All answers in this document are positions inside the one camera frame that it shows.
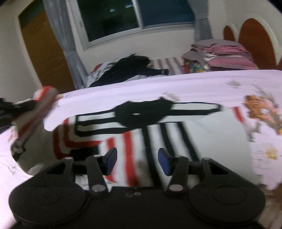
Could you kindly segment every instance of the window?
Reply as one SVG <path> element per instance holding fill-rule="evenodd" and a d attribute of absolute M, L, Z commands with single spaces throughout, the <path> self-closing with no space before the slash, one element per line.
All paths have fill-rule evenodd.
<path fill-rule="evenodd" d="M 187 0 L 69 0 L 84 49 L 117 37 L 191 26 Z"/>

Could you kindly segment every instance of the wooden door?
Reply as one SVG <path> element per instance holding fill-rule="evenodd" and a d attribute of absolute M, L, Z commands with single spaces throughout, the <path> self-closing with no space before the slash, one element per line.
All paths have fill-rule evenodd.
<path fill-rule="evenodd" d="M 31 62 L 43 86 L 53 86 L 60 93 L 73 91 L 69 68 L 49 24 L 45 10 L 22 29 Z"/>

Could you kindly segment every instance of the gray folded cloth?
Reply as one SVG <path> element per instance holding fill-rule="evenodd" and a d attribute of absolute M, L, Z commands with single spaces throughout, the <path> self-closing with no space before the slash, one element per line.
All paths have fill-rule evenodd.
<path fill-rule="evenodd" d="M 210 46 L 242 46 L 240 43 L 234 42 L 234 41 L 228 41 L 228 40 L 222 40 L 222 39 L 208 39 L 208 40 L 201 40 L 197 41 L 191 46 L 204 46 L 204 47 L 210 47 Z"/>

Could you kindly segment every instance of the pink folded cloth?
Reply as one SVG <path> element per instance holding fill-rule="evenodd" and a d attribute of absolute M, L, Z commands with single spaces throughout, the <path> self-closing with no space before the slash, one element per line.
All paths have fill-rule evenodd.
<path fill-rule="evenodd" d="M 213 55 L 241 55 L 247 57 L 250 61 L 253 61 L 252 55 L 244 46 L 200 46 L 192 45 L 192 47 Z"/>
<path fill-rule="evenodd" d="M 254 62 L 243 56 L 217 56 L 208 61 L 210 66 L 236 68 L 242 70 L 256 70 L 257 66 Z"/>

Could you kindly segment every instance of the gray curtain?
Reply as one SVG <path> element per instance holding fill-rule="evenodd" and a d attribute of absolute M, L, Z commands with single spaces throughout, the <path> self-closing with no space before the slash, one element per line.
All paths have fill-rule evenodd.
<path fill-rule="evenodd" d="M 208 19 L 208 0 L 187 0 L 195 14 L 195 42 L 212 39 Z"/>
<path fill-rule="evenodd" d="M 75 89 L 84 88 L 87 72 L 79 58 L 65 0 L 43 0 L 51 28 L 66 57 Z"/>

